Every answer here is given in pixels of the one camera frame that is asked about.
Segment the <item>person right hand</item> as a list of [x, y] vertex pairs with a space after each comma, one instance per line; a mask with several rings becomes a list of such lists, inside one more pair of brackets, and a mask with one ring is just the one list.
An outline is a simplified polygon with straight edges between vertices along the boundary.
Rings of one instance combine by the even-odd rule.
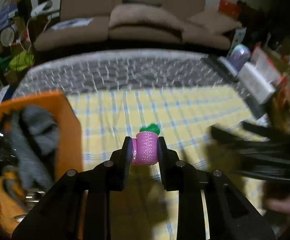
[[281, 200], [265, 197], [263, 206], [269, 210], [290, 215], [290, 195]]

